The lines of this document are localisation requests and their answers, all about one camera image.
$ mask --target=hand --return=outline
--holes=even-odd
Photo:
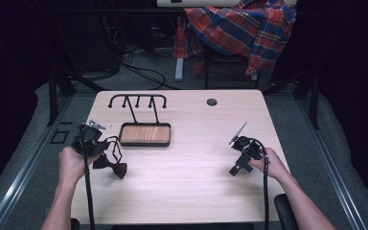
[[[279,156],[273,149],[266,148],[265,151],[267,152],[269,162],[268,176],[273,177],[276,180],[279,180],[283,176],[290,175],[286,166],[283,164],[282,160],[279,158]],[[262,159],[260,160],[251,159],[249,161],[249,165],[258,168],[262,172],[265,167],[265,158],[262,157]]]
[[[88,157],[88,164],[98,159],[100,155]],[[66,147],[59,154],[59,183],[77,184],[84,175],[83,156],[75,149]]]

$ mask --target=plaid shirt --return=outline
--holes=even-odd
[[[200,73],[201,40],[224,55],[248,58],[247,75],[274,63],[288,43],[296,16],[284,0],[241,0],[231,9],[188,8],[185,12],[188,20],[179,20],[173,55],[197,56],[195,72]]]

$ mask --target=gray carpet floor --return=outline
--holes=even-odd
[[[151,68],[162,73],[166,78],[166,84],[171,87],[203,89],[204,78],[202,75],[192,74],[194,61],[191,59],[185,61],[184,80],[177,82],[174,80],[175,60],[171,58],[169,50],[160,50],[153,54],[137,52],[131,57],[126,57],[126,59],[128,58],[130,58],[131,65]],[[217,78],[219,78],[218,74],[222,73],[219,68],[227,67],[216,66],[214,68],[214,75]],[[269,73],[269,70],[263,73],[259,89],[263,90],[269,87]],[[152,73],[149,75],[161,80],[158,75]],[[151,89],[157,86],[157,83],[150,84],[125,67],[121,67],[115,76],[96,80],[95,83],[110,90]],[[225,88],[252,87],[244,82],[238,85],[227,81],[214,83],[218,87]],[[57,122],[52,127],[46,127],[49,121],[47,84],[36,91],[39,101],[33,120],[0,177],[0,210],[6,210],[0,212],[0,227],[2,229],[39,229],[44,221],[45,210],[50,208],[58,182],[58,153],[65,145],[71,144],[76,135],[78,124],[85,122],[95,98],[93,90],[85,85],[78,82],[74,82],[74,85],[78,90],[75,97],[68,99],[58,94],[63,112],[60,113]],[[323,150],[316,137],[319,135],[326,143],[326,150],[331,154],[337,170],[355,202],[357,212],[360,214],[364,226],[368,229],[368,191],[350,164],[349,147],[332,108],[328,101],[321,96],[318,107],[320,129],[312,130],[311,124],[307,121],[307,102],[295,101],[290,94],[292,89],[291,85],[275,95],[264,97],[291,173],[338,229],[355,229],[341,204],[338,193],[335,191],[335,185],[327,173],[325,162],[321,156]],[[64,144],[49,143],[57,128],[69,131]],[[27,168],[25,165],[30,162],[31,158],[36,162],[36,167],[29,169],[31,173],[30,177],[24,181],[25,188],[19,191],[19,195],[16,195],[14,200],[10,200],[11,205],[3,205],[3,201],[11,196],[9,193],[11,185],[18,178],[18,174]],[[263,229],[263,224],[255,223],[254,227],[255,229]],[[98,226],[98,229],[110,228],[111,226]],[[83,226],[82,229],[89,229],[89,226]],[[233,228],[220,225],[218,229]],[[272,222],[270,229],[281,229],[281,226],[278,222]]]

